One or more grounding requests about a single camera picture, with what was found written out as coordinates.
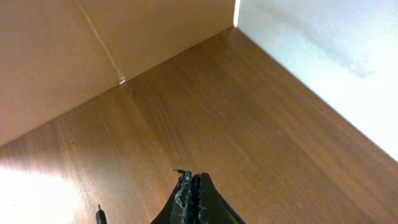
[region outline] black object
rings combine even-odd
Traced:
[[[245,223],[216,190],[209,174],[192,177],[190,171],[176,171],[181,176],[152,224]]]
[[[105,212],[101,209],[101,205],[98,205],[98,212],[95,214],[97,224],[106,224]]]

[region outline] cardboard panel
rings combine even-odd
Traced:
[[[118,84],[75,2],[0,9],[0,144]]]
[[[233,25],[234,0],[80,0],[127,78]]]

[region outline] beige wall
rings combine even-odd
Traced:
[[[0,2],[0,145],[232,26],[234,0]]]
[[[398,160],[398,2],[241,0],[238,28]]]

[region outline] brown wooden floor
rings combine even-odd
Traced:
[[[208,172],[248,223],[398,221],[398,165],[236,29],[0,148],[0,162],[72,183],[76,223],[94,223],[97,203],[110,223],[149,223],[173,168]]]

